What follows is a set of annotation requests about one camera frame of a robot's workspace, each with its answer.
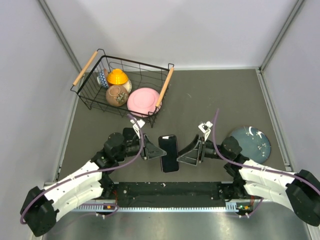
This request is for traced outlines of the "pink phone black screen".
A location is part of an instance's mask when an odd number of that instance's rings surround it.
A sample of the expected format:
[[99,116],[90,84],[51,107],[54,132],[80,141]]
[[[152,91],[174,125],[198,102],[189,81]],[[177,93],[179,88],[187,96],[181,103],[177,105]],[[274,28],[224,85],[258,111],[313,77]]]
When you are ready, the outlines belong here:
[[158,138],[158,146],[166,152],[160,157],[161,169],[164,173],[177,172],[179,170],[178,141],[175,135],[165,135]]

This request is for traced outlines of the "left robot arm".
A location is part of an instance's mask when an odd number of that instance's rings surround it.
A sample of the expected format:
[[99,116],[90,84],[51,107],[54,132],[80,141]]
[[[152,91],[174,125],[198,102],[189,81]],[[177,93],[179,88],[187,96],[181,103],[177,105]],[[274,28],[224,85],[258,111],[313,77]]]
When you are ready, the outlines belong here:
[[64,179],[39,188],[30,189],[20,210],[20,222],[28,225],[34,236],[49,232],[68,212],[89,200],[109,198],[114,182],[109,175],[120,168],[125,158],[150,160],[165,156],[165,150],[149,141],[146,134],[138,136],[134,130],[124,136],[112,133],[98,151],[80,169]]

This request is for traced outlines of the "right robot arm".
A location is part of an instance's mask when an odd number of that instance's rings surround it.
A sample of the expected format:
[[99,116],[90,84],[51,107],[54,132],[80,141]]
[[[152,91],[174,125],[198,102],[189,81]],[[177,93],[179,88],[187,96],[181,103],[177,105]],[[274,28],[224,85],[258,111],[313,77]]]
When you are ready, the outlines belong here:
[[308,170],[298,173],[281,171],[259,164],[241,153],[232,136],[221,144],[196,136],[178,153],[177,161],[197,165],[204,158],[225,160],[224,169],[233,177],[233,192],[263,198],[293,211],[303,222],[320,225],[320,182]]

